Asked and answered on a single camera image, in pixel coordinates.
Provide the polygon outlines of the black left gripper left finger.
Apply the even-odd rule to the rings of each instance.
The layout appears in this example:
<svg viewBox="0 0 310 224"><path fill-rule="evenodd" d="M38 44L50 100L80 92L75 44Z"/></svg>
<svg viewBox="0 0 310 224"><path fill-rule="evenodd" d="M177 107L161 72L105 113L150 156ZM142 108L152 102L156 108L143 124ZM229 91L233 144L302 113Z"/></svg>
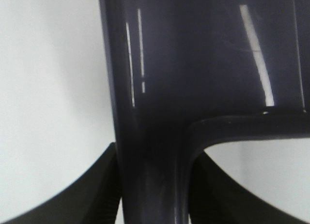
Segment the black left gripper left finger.
<svg viewBox="0 0 310 224"><path fill-rule="evenodd" d="M121 199L116 147L111 143L75 182L9 224L113 224Z"/></svg>

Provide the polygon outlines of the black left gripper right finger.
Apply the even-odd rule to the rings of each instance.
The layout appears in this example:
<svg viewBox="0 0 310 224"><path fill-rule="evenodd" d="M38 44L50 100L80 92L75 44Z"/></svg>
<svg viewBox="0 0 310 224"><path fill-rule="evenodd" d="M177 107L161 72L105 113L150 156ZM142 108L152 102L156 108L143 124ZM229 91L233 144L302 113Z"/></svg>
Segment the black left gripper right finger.
<svg viewBox="0 0 310 224"><path fill-rule="evenodd" d="M191 172L188 209L193 224L302 224L225 173L206 153Z"/></svg>

